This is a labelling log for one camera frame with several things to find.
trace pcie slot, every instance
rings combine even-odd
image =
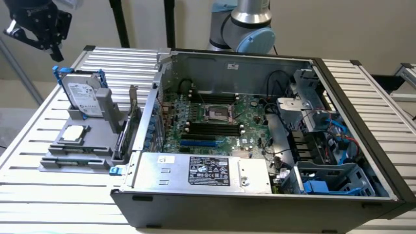
[[[194,134],[182,135],[183,140],[215,140],[215,136],[202,136]]]

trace aluminum extrusion table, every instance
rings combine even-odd
[[[82,53],[72,67],[87,71],[103,68],[120,109],[130,106],[130,85],[138,85],[139,105],[143,108],[156,73],[156,57],[156,50],[95,47]],[[343,60],[326,60],[326,64],[416,192],[415,130],[399,116],[402,112],[395,102],[386,97],[363,67]],[[110,197],[107,185],[119,183],[116,177],[38,171],[40,158],[68,118],[68,107],[67,97],[56,86],[0,157],[0,233],[147,233],[148,230],[136,230],[128,225]],[[155,230],[152,233],[208,232]],[[416,211],[394,220],[374,220],[350,232],[391,233],[416,233]]]

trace red cable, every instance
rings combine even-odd
[[[358,152],[356,152],[356,156],[359,155],[359,153],[360,153],[360,146],[359,146],[359,142],[358,142],[358,140],[355,140],[354,138],[351,138],[351,137],[346,137],[346,139],[347,140],[350,140],[350,141],[354,141],[354,143],[356,144],[356,146],[358,146]]]

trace black pole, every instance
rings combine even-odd
[[[167,44],[170,48],[176,47],[175,40],[175,0],[164,0],[164,20],[167,25]]]
[[[126,21],[124,21],[122,0],[110,0],[110,6],[112,8],[112,13],[115,15],[122,47],[130,48],[131,43],[130,43],[128,29],[126,27]]]

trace black connector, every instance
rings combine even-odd
[[[347,141],[346,140],[339,141],[339,143],[338,143],[339,150],[347,150],[348,146],[350,146],[350,141],[348,140]]]

